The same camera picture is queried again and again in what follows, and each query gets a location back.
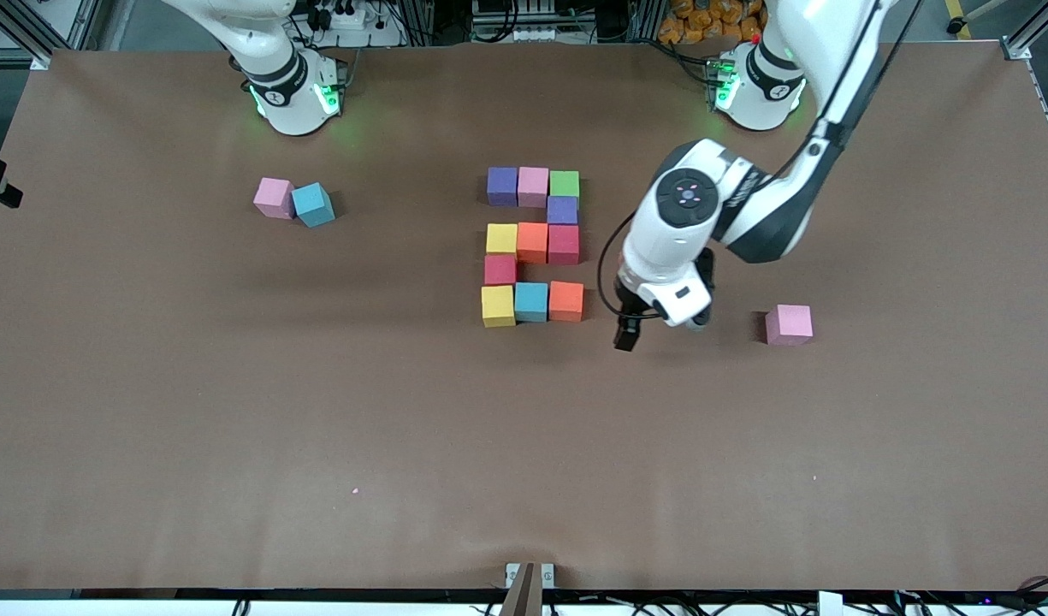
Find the orange foam cube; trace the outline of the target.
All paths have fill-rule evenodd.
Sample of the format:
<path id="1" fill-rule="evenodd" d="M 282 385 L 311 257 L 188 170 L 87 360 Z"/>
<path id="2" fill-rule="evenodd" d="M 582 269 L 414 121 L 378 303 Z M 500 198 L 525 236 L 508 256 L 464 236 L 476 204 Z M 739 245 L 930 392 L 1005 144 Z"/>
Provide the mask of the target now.
<path id="1" fill-rule="evenodd" d="M 520 222 L 517 225 L 516 256 L 520 263 L 548 262 L 548 225 L 546 222 Z"/>
<path id="2" fill-rule="evenodd" d="M 580 323 L 583 321 L 585 286 L 570 281 L 548 284 L 548 320 Z"/>

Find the blue foam cube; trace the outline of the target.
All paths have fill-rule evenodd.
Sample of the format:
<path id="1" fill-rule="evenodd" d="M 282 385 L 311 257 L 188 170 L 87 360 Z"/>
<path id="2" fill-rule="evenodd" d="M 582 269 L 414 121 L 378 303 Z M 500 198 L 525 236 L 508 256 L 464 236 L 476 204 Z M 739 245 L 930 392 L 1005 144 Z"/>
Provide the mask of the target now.
<path id="1" fill-rule="evenodd" d="M 329 193 L 319 182 L 309 186 L 294 188 L 292 200 L 296 217 L 308 228 L 316 228 L 335 221 L 335 208 Z"/>
<path id="2" fill-rule="evenodd" d="M 548 320 L 548 284 L 521 281 L 514 289 L 514 315 L 519 323 Z"/>

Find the pink foam cube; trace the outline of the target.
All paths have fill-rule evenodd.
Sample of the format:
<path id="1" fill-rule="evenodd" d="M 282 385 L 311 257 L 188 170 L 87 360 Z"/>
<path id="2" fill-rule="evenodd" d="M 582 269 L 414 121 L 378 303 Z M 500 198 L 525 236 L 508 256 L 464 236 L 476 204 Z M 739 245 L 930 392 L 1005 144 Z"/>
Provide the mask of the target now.
<path id="1" fill-rule="evenodd" d="M 769 346 L 802 346 L 814 338 L 812 308 L 809 305 L 776 305 L 765 318 Z"/>
<path id="2" fill-rule="evenodd" d="M 289 180 L 262 178 L 252 203 L 266 217 L 292 221 L 296 218 L 293 191 L 294 185 Z"/>
<path id="3" fill-rule="evenodd" d="M 548 168 L 521 166 L 517 171 L 517 203 L 523 208 L 546 208 Z"/>

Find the pile of orange objects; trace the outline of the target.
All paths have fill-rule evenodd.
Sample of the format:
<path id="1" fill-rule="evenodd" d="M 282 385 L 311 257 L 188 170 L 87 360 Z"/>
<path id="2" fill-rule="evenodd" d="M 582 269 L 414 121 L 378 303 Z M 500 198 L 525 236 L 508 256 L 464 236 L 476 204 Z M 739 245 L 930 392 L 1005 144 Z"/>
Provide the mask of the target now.
<path id="1" fill-rule="evenodd" d="M 768 22 L 765 0 L 668 0 L 657 40 L 664 45 L 716 38 L 758 42 Z"/>

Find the white electrical unit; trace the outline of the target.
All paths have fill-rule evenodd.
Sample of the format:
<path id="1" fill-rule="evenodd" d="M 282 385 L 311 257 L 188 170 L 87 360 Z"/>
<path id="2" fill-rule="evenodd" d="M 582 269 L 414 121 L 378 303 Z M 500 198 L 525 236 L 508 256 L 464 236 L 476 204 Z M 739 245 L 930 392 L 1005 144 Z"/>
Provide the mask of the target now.
<path id="1" fill-rule="evenodd" d="M 562 22 L 559 0 L 471 0 L 474 42 L 553 42 Z"/>

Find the white power strip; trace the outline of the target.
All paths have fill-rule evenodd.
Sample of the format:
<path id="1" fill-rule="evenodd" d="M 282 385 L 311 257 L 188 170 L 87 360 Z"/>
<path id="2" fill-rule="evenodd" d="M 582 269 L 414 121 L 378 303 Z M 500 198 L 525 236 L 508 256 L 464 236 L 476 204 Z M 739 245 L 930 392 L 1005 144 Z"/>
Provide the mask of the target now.
<path id="1" fill-rule="evenodd" d="M 363 31 L 370 19 L 364 0 L 299 0 L 297 7 L 313 32 Z"/>

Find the aluminium frame rail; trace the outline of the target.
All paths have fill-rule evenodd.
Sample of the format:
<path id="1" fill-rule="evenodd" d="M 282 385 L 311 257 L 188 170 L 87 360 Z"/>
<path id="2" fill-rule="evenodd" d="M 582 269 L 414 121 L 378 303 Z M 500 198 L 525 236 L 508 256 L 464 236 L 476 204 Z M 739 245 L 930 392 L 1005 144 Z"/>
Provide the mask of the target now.
<path id="1" fill-rule="evenodd" d="M 97 45 L 116 0 L 0 0 L 0 69 L 46 70 L 59 50 Z"/>
<path id="2" fill-rule="evenodd" d="M 1048 0 L 1043 0 L 1038 8 L 1009 35 L 1000 39 L 1002 54 L 1006 60 L 1028 60 L 1032 58 L 1031 46 L 1041 35 L 1048 31 Z"/>

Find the silver metal bracket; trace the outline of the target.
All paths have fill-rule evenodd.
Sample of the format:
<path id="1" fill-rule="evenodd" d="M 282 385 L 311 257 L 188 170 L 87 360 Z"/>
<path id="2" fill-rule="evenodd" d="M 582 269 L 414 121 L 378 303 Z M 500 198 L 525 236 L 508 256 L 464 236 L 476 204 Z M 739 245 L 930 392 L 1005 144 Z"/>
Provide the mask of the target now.
<path id="1" fill-rule="evenodd" d="M 523 564 L 507 564 L 505 566 L 504 588 L 511 588 L 517 574 L 524 568 Z M 555 564 L 534 564 L 534 578 L 540 578 L 543 589 L 556 589 Z"/>

